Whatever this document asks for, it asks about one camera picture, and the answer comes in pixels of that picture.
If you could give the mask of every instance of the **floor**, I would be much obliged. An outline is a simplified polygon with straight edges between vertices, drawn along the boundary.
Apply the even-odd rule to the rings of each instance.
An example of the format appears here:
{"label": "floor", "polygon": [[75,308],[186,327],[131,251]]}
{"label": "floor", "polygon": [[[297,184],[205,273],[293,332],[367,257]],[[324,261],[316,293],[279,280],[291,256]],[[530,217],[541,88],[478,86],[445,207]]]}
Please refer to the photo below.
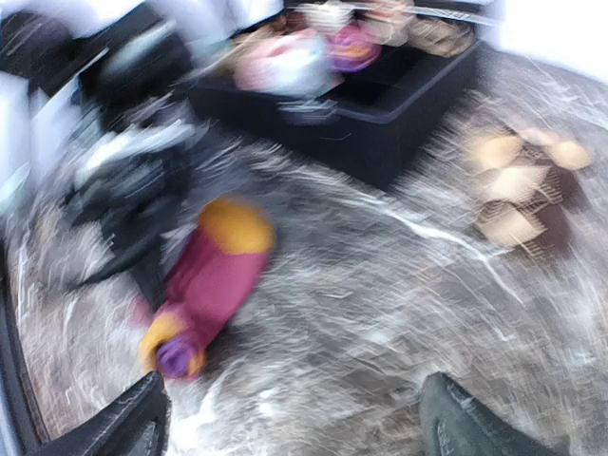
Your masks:
{"label": "floor", "polygon": [[[246,195],[279,243],[201,379],[168,383],[169,454],[422,454],[418,393],[434,371],[552,447],[608,451],[608,88],[493,51],[484,77],[390,194],[266,142],[201,150],[189,207]],[[567,255],[533,261],[471,228],[463,144],[497,123],[553,127],[594,152],[568,207]],[[143,329],[127,277],[62,291],[58,277],[94,268],[106,248],[95,227],[68,238],[57,208],[39,207],[11,259],[30,376],[57,436],[139,378]]]}

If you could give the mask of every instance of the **white cloth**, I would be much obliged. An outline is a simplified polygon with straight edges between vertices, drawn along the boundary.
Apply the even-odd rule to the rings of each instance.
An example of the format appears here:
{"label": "white cloth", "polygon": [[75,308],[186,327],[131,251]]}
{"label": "white cloth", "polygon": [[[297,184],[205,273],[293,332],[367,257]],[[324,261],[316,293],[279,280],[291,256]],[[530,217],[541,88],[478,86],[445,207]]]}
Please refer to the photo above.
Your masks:
{"label": "white cloth", "polygon": [[[221,41],[238,29],[273,16],[282,0],[148,0],[161,15],[178,23],[191,41]],[[143,0],[0,0],[3,15],[33,10],[64,21],[77,36],[107,27]]]}

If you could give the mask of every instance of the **clutter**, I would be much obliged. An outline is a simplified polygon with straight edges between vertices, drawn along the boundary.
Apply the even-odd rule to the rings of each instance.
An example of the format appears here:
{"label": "clutter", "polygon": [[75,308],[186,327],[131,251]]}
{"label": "clutter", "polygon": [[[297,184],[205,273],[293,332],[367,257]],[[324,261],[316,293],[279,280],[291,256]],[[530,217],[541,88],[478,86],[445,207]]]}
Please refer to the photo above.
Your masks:
{"label": "clutter", "polygon": [[475,42],[471,26],[464,22],[446,22],[417,18],[409,26],[409,44],[440,57],[462,54]]}
{"label": "clutter", "polygon": [[354,7],[339,0],[329,0],[323,4],[302,4],[297,11],[304,14],[310,28],[331,36],[351,22]]}
{"label": "clutter", "polygon": [[483,208],[476,226],[492,243],[522,247],[532,257],[567,246],[560,203],[577,188],[573,170],[591,163],[577,142],[526,129],[476,141],[470,160],[481,174]]}
{"label": "clutter", "polygon": [[318,96],[334,85],[324,40],[311,28],[268,38],[240,57],[235,71],[243,90]]}
{"label": "clutter", "polygon": [[207,346],[256,287],[274,244],[271,222],[250,204],[221,198],[205,206],[167,278],[167,303],[140,345],[144,369],[196,378]]}
{"label": "clutter", "polygon": [[356,26],[342,28],[332,39],[330,54],[338,71],[359,71],[380,55],[381,48],[371,41],[369,35]]}
{"label": "clutter", "polygon": [[107,133],[93,146],[66,193],[65,221],[100,221],[115,256],[73,288],[130,271],[153,311],[164,303],[162,234],[173,229],[189,188],[193,135],[192,125],[174,123]]}
{"label": "clutter", "polygon": [[359,25],[377,45],[403,46],[408,41],[409,24],[415,20],[409,6],[409,1],[375,0]]}

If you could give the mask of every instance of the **plush toy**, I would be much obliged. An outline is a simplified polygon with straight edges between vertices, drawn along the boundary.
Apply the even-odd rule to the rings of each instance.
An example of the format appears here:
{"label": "plush toy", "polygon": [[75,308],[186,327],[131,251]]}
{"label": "plush toy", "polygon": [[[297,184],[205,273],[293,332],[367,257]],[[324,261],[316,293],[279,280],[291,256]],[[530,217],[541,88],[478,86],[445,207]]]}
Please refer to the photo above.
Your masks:
{"label": "plush toy", "polygon": [[253,206],[233,198],[208,204],[140,345],[144,369],[196,378],[207,346],[257,285],[274,245],[271,222]]}

